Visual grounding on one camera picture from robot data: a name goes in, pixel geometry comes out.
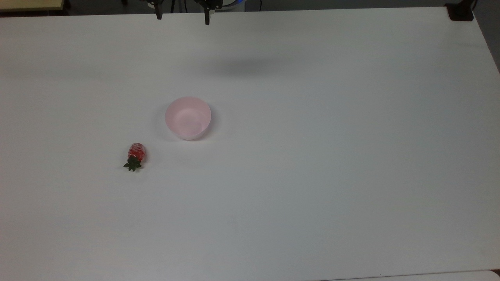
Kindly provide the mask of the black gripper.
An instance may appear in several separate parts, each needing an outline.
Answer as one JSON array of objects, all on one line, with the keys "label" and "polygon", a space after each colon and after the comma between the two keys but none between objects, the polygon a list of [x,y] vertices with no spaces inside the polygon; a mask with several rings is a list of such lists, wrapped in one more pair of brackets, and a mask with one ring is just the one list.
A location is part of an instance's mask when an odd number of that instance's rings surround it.
[{"label": "black gripper", "polygon": [[[195,0],[195,2],[204,9],[206,25],[210,25],[211,9],[221,9],[223,7],[223,0]],[[155,2],[155,14],[158,20],[162,19],[163,11],[161,2]]]}]

